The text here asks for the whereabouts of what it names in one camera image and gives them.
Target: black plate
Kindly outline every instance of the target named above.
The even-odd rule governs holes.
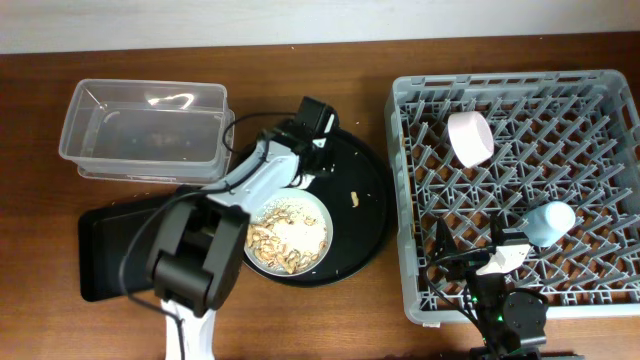
[[[129,204],[90,210],[78,220],[80,293],[87,301],[120,296],[118,267],[138,228],[170,196],[159,196]],[[147,256],[156,237],[159,216],[142,234],[127,264],[129,292],[151,289],[145,275]]]
[[[389,239],[395,219],[389,170],[366,144],[346,131],[337,131],[330,141],[336,154],[334,173],[316,178],[306,190],[331,214],[331,248],[318,266],[294,277],[267,274],[245,255],[245,264],[268,279],[299,287],[331,284],[364,268]],[[352,191],[360,200],[356,208]]]

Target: gray dish rack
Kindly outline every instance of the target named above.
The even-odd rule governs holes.
[[[450,114],[479,111],[495,140],[492,158],[463,169],[446,133]],[[552,200],[575,209],[576,226],[532,249],[509,282],[547,295],[549,318],[640,315],[640,120],[614,70],[408,76],[385,107],[398,206],[405,313],[438,326],[467,319],[421,280],[444,217],[464,248],[490,241],[489,216],[510,227]],[[462,304],[464,284],[436,286]]]

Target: wire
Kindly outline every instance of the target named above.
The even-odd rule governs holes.
[[[439,258],[438,260],[435,261],[435,265],[441,264],[445,261],[449,261],[458,257],[464,257],[466,255],[470,255],[470,254],[480,254],[480,253],[488,253],[486,248],[474,248],[474,249],[469,249],[467,251],[463,251],[461,253],[458,254],[451,254],[451,255],[447,255],[447,256],[443,256],[441,258]]]
[[[424,270],[424,280],[427,283],[427,286],[429,286],[429,288],[431,289],[431,291],[433,291],[434,293],[436,293],[436,295],[438,295],[438,297],[444,301],[445,303],[447,303],[449,306],[453,307],[455,310],[458,310],[460,313],[462,313],[462,315],[464,315],[467,319],[469,319],[469,321],[478,329],[478,331],[480,331],[480,327],[478,325],[478,320],[476,320],[476,318],[473,316],[472,313],[467,313],[463,308],[461,308],[459,305],[454,304],[453,302],[451,302],[451,300],[447,299],[447,297],[436,288],[436,286],[433,284],[433,282],[431,281],[431,279],[429,279],[429,268],[431,267],[432,263],[428,262],[427,263],[427,267]]]
[[[136,231],[135,235],[131,239],[131,242],[129,243],[129,247],[127,248],[127,251],[125,252],[124,256],[122,257],[122,260],[120,260],[120,267],[118,269],[118,283],[120,285],[120,292],[122,292],[123,295],[126,295],[127,298],[130,301],[134,302],[135,304],[138,304],[138,305],[140,305],[140,306],[142,306],[142,307],[144,307],[146,309],[149,309],[149,310],[157,312],[159,314],[168,316],[171,319],[173,319],[173,321],[176,323],[176,328],[178,330],[178,341],[180,342],[180,358],[182,360],[185,360],[184,331],[182,329],[182,319],[178,315],[173,314],[171,312],[168,312],[168,311],[164,310],[160,306],[154,305],[154,304],[152,304],[152,303],[150,303],[150,302],[148,302],[146,300],[138,298],[138,297],[134,296],[133,294],[129,293],[129,291],[127,290],[127,286],[126,286],[126,283],[125,283],[125,276],[124,276],[125,275],[126,266],[127,266],[127,261],[129,260],[129,257],[131,256],[131,253],[133,252],[133,249],[135,248],[136,244],[138,243],[138,241],[142,237],[142,234],[144,233],[144,231],[147,229],[147,227],[149,227],[149,224],[151,224],[151,222],[158,215],[160,215],[162,212],[164,212],[165,210],[169,209],[174,204],[176,204],[176,203],[178,203],[178,202],[180,202],[182,200],[191,198],[191,197],[206,196],[206,195],[211,195],[211,194],[221,194],[221,193],[225,193],[225,192],[231,191],[234,188],[240,186],[242,183],[244,183],[253,174],[255,174],[255,172],[258,171],[258,169],[267,161],[267,156],[269,155],[269,142],[270,142],[270,139],[266,139],[265,149],[264,149],[264,152],[263,152],[262,156],[260,157],[260,162],[258,162],[258,164],[256,164],[256,166],[254,166],[249,172],[247,172],[244,176],[242,176],[235,183],[227,184],[225,187],[220,188],[220,189],[208,189],[208,190],[200,189],[200,190],[188,192],[188,193],[185,193],[185,194],[174,195],[173,197],[169,198],[164,204],[162,204],[160,207],[158,207],[145,220],[144,223],[142,223],[140,228],[138,228],[138,231]]]
[[[424,270],[424,281],[427,283],[427,286],[429,287],[429,289],[431,289],[431,291],[433,291],[434,293],[436,293],[436,295],[438,295],[438,297],[444,301],[445,303],[447,303],[449,306],[451,306],[452,308],[454,308],[455,310],[458,310],[458,312],[460,312],[462,315],[464,315],[467,319],[469,319],[469,321],[476,327],[476,329],[478,330],[478,332],[480,332],[480,334],[482,336],[484,336],[484,332],[480,329],[480,324],[478,323],[478,319],[476,319],[473,315],[473,313],[470,311],[470,309],[468,311],[465,311],[465,309],[463,309],[462,307],[460,307],[457,304],[454,304],[453,302],[451,302],[451,300],[447,299],[447,297],[436,288],[435,284],[431,281],[431,279],[429,279],[429,268],[431,267],[433,263],[431,263],[431,261],[427,262],[427,266]],[[465,290],[463,290],[462,292],[462,296],[463,296],[463,301],[465,298]],[[495,348],[493,347],[493,344],[491,344],[490,341],[485,342],[487,348],[489,349],[489,352],[491,352],[491,354],[498,359],[498,353],[496,352]]]
[[[227,148],[227,150],[229,150],[231,153],[234,153],[234,154],[242,153],[242,151],[233,150],[231,146],[229,146],[229,144],[227,143],[227,133],[229,132],[229,130],[231,130],[232,127],[236,126],[238,123],[241,123],[245,120],[256,118],[256,117],[295,116],[295,115],[296,113],[292,113],[292,112],[277,111],[277,112],[260,112],[260,113],[253,113],[253,114],[247,114],[247,115],[241,116],[235,119],[234,121],[232,121],[229,125],[227,125],[227,127],[224,128],[224,131],[222,132],[222,145],[224,145],[224,147]]]
[[[294,185],[294,181],[296,179],[298,179],[298,183]],[[302,170],[298,168],[298,171],[296,171],[296,175],[293,177],[293,180],[291,180],[291,184],[289,184],[287,187],[297,188],[298,186],[302,185],[302,180],[304,180],[304,175],[302,174]]]

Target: plastic container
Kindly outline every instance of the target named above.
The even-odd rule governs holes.
[[[86,79],[59,153],[87,178],[209,184],[227,170],[222,132],[233,118],[222,85]]]
[[[447,142],[452,113],[478,111],[495,142],[490,160],[463,169]],[[489,217],[522,229],[551,201],[576,225],[529,252],[507,281],[546,295],[547,316],[640,315],[640,119],[615,70],[410,76],[385,107],[398,207],[398,255],[407,317],[423,326],[466,322],[420,279],[444,217],[462,248],[491,241]],[[462,304],[463,283],[436,286]]]

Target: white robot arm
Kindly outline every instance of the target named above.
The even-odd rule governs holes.
[[[147,262],[167,317],[167,360],[212,360],[213,324],[238,276],[251,214],[304,174],[328,174],[335,111],[304,98],[294,120],[265,132],[253,153],[220,181],[169,208]]]

